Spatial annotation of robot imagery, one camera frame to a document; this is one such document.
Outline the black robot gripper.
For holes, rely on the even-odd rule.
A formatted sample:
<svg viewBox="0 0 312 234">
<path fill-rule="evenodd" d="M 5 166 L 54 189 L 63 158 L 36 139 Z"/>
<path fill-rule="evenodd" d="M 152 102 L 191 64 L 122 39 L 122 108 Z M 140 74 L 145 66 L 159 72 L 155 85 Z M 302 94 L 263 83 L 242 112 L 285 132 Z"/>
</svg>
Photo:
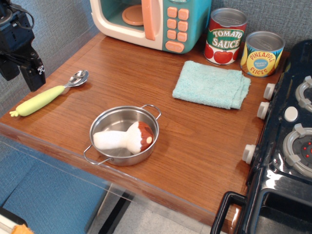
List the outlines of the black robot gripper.
<svg viewBox="0 0 312 234">
<path fill-rule="evenodd" d="M 43 63 L 32 47 L 34 26 L 34 17 L 20 5 L 0 2 L 0 74 L 10 81 L 21 71 L 31 92 L 46 83 Z"/>
</svg>

